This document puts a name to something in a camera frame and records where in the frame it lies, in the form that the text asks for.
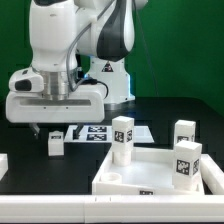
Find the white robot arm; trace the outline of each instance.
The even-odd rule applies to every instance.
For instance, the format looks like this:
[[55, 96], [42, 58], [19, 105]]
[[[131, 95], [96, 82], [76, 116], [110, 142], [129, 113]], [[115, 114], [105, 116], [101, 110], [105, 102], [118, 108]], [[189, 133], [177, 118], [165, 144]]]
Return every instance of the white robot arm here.
[[[137, 2], [137, 8], [147, 3]], [[74, 82], [75, 54], [114, 62], [124, 58], [134, 43], [132, 4], [132, 0], [32, 0], [32, 66], [15, 72], [10, 79], [6, 101], [9, 121], [102, 121], [107, 89], [97, 82]]]

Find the white object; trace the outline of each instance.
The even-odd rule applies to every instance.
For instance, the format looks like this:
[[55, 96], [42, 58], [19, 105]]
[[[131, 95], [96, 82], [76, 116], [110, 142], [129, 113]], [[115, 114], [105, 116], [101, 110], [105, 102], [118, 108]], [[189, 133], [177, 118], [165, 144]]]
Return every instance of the white object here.
[[0, 180], [8, 171], [8, 156], [7, 154], [0, 154]]
[[174, 130], [174, 146], [182, 140], [194, 142], [195, 127], [196, 122], [194, 121], [185, 121], [185, 120], [177, 121]]
[[49, 133], [48, 139], [48, 155], [63, 156], [64, 155], [64, 134], [55, 131]]
[[91, 57], [90, 60], [87, 74], [106, 83], [110, 90], [105, 104], [116, 108], [121, 103], [135, 100], [130, 92], [130, 75], [125, 70], [124, 59], [112, 62]]
[[113, 162], [118, 166], [129, 166], [133, 150], [134, 119], [119, 116], [112, 120]]
[[[112, 127], [111, 126], [89, 126], [89, 125], [85, 125], [83, 127], [83, 129], [81, 130], [81, 132], [79, 133], [79, 139], [73, 139], [73, 131], [76, 130], [77, 125], [70, 125], [68, 128], [68, 131], [66, 133], [65, 136], [65, 142], [70, 142], [70, 143], [81, 143], [81, 142], [85, 142], [85, 143], [111, 143], [112, 142]], [[98, 135], [98, 134], [105, 134], [106, 135], [106, 139], [103, 139], [102, 141], [98, 140], [98, 141], [94, 141], [94, 140], [87, 140], [87, 136], [89, 134], [93, 134], [93, 135]], [[148, 126], [135, 126], [134, 127], [134, 134], [133, 134], [133, 141], [134, 143], [153, 143], [153, 137], [152, 134], [148, 128]]]
[[131, 150], [113, 153], [113, 162], [117, 166], [129, 166], [131, 164]]
[[[129, 166], [113, 163], [110, 150], [92, 182], [94, 195], [203, 195], [202, 178], [195, 190], [175, 189], [172, 185], [173, 150], [135, 147]], [[105, 173], [118, 173], [121, 184], [104, 183], [101, 176]]]
[[[110, 29], [105, 28], [109, 19], [114, 19], [111, 17], [112, 13], [115, 17], [118, 16], [118, 20], [121, 19], [122, 23], [121, 26], [114, 27], [115, 31], [122, 28], [116, 42], [117, 58], [121, 59], [130, 52], [134, 44], [131, 0], [125, 2], [67, 0], [52, 2], [49, 5], [44, 1], [39, 4], [34, 0], [31, 1], [32, 69], [26, 69], [29, 70], [26, 77], [22, 76], [23, 71], [19, 71], [10, 79], [11, 91], [6, 102], [6, 115], [10, 122], [80, 123], [101, 122], [104, 119], [105, 87], [80, 86], [77, 91], [71, 93], [68, 84], [74, 83], [69, 81], [67, 69], [70, 67], [69, 70], [72, 71], [77, 67], [76, 53], [113, 57], [114, 48], [111, 48], [111, 44], [108, 44], [111, 52], [104, 55], [108, 51], [104, 52], [105, 45], [102, 39], [105, 33], [109, 42], [111, 35], [116, 36], [116, 32], [110, 33]], [[84, 32], [87, 25], [91, 25], [90, 29]], [[120, 39], [124, 51], [121, 51]]]
[[202, 145], [182, 140], [174, 147], [173, 177], [175, 188], [196, 190], [200, 183]]
[[32, 68], [19, 70], [13, 74], [9, 81], [9, 89], [17, 92], [16, 83], [29, 81], [31, 84], [31, 92], [39, 93], [44, 90], [43, 77], [35, 73]]
[[134, 118], [119, 116], [112, 120], [112, 151], [133, 149]]

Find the green backdrop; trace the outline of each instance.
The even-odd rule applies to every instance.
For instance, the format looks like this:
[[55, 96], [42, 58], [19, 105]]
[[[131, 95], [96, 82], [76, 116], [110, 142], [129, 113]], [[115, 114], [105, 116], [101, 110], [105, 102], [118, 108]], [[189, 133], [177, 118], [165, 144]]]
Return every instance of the green backdrop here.
[[[0, 100], [11, 74], [32, 59], [29, 5], [0, 0]], [[151, 0], [139, 15], [159, 96], [202, 99], [224, 115], [224, 0]], [[132, 92], [156, 96], [136, 15], [134, 20], [135, 46], [126, 58]]]

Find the black tabletop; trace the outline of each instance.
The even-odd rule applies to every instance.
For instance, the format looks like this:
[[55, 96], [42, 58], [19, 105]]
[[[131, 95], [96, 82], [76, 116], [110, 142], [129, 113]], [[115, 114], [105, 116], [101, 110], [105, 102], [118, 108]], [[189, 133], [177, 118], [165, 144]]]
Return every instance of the black tabletop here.
[[[0, 105], [0, 153], [8, 154], [9, 170], [0, 182], [2, 195], [83, 195], [91, 194], [91, 183], [110, 145], [66, 143], [63, 157], [48, 157], [48, 133], [66, 133], [68, 124], [39, 124], [38, 140], [28, 124], [12, 124]], [[206, 103], [192, 98], [137, 98], [117, 111], [106, 111], [102, 125], [111, 125], [117, 116], [135, 118], [135, 125], [147, 125], [155, 143], [141, 147], [172, 149], [174, 124], [196, 121], [196, 142], [224, 169], [224, 118]]]

